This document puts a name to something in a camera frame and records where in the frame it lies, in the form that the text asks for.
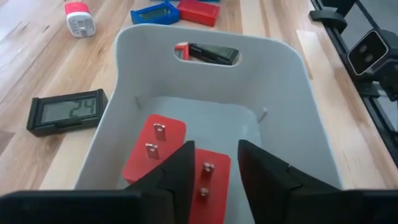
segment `red box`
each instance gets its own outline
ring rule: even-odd
[[[214,27],[220,7],[198,1],[181,0],[177,9],[180,11],[180,18],[187,21],[204,24]]]
[[[165,140],[159,140],[159,137],[156,136],[154,124],[165,126]],[[165,161],[182,146],[186,132],[186,125],[182,121],[157,114],[150,115],[130,153],[127,164],[124,166],[124,179],[132,184]],[[146,143],[157,146],[156,156],[150,154]]]
[[[211,173],[205,174],[203,164],[214,165]],[[189,224],[223,224],[228,196],[231,159],[228,155],[203,149],[195,150],[195,186]],[[200,195],[200,189],[209,190],[207,197]]]
[[[174,50],[182,51],[182,59],[189,60],[189,46],[186,45],[176,45]]]

